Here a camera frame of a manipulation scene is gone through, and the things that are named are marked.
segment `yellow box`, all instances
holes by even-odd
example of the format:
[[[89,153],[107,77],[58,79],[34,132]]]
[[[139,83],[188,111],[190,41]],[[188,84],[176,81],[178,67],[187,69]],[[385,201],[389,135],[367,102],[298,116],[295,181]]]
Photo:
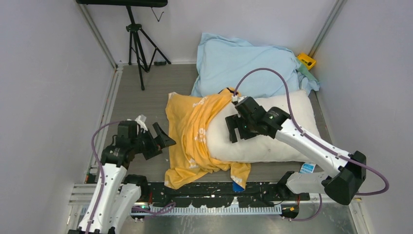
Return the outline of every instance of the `yellow box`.
[[[310,58],[308,55],[306,55],[305,53],[301,53],[297,56],[298,60],[300,62],[302,62],[308,70],[310,70],[311,68],[314,67],[314,65],[316,64],[317,61],[315,61],[314,59]]]

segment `gray wooden floor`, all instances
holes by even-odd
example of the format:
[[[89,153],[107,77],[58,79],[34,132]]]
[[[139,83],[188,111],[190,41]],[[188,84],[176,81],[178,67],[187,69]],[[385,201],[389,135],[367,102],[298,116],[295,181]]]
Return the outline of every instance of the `gray wooden floor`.
[[[168,132],[168,120],[165,107],[168,93],[177,92],[189,95],[198,73],[195,64],[167,65],[151,67],[149,73],[144,74],[145,91],[140,88],[137,66],[125,66],[119,84],[111,121],[135,119],[144,114],[147,117],[147,126],[158,122],[161,128]],[[330,142],[325,122],[314,93],[310,95],[313,104],[317,127],[321,138]],[[109,127],[105,146],[112,141],[112,135],[116,134],[116,126]],[[254,163],[251,166],[249,181],[278,181],[286,171],[298,171],[299,162],[270,162]],[[163,154],[148,161],[143,156],[137,155],[131,163],[128,174],[144,175],[150,182],[164,181],[165,171],[169,168],[169,154],[165,149]],[[198,181],[218,182],[231,181],[229,171],[219,171],[208,174]]]

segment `black tripod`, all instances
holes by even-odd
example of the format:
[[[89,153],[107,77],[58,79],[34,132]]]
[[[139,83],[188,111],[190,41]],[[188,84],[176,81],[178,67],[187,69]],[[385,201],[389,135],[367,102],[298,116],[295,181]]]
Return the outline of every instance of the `black tripod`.
[[[132,56],[132,50],[135,52],[136,57],[137,57],[137,62],[138,62],[138,67],[139,67],[139,77],[141,79],[141,89],[145,90],[145,86],[143,84],[143,78],[142,78],[142,69],[145,72],[149,72],[150,67],[152,66],[153,58],[155,57],[156,51],[158,51],[162,57],[164,57],[165,61],[170,64],[170,61],[167,59],[167,57],[162,53],[162,51],[156,46],[156,44],[150,39],[150,37],[143,31],[142,25],[139,23],[135,23],[135,19],[133,18],[133,13],[131,10],[130,6],[127,6],[126,9],[128,10],[129,18],[131,19],[131,24],[126,26],[126,31],[129,32],[129,65],[131,65],[131,56]],[[155,50],[153,51],[152,58],[150,60],[149,66],[146,63],[145,55],[143,53],[143,48],[141,44],[141,40],[139,38],[138,32],[141,31],[142,34],[148,39],[148,41],[155,47]],[[133,42],[135,45],[135,49],[132,48],[132,37],[133,37]],[[165,63],[157,63],[155,62],[155,65],[166,65]]]

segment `white wall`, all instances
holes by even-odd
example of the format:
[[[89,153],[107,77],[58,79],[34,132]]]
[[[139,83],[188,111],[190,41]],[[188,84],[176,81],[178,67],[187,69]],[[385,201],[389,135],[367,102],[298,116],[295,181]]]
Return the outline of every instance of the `white wall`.
[[[72,0],[0,7],[0,233],[57,234],[113,70]]]
[[[390,181],[366,197],[376,233],[413,233],[413,2],[348,0],[316,53],[318,97],[335,144]],[[383,183],[367,175],[362,191]]]
[[[275,44],[295,53],[309,52],[335,0],[170,0],[154,8],[132,7],[135,21],[172,62],[196,61],[201,33],[239,37],[255,45]],[[117,63],[128,62],[131,22],[124,6],[89,5],[88,9]],[[148,47],[146,56],[152,56]]]

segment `pillow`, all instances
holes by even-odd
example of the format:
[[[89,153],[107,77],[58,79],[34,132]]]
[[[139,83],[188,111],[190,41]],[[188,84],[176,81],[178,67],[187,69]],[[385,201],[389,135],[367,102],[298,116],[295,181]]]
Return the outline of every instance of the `pillow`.
[[[258,104],[269,110],[277,106],[288,112],[286,95],[256,98]],[[297,122],[306,130],[319,137],[313,108],[305,90],[290,93],[291,108]],[[231,143],[225,117],[237,113],[232,103],[221,110],[209,123],[206,131],[206,143],[213,158],[236,162],[311,162],[306,156],[293,147],[272,139],[269,136],[256,136],[248,140],[239,139]]]

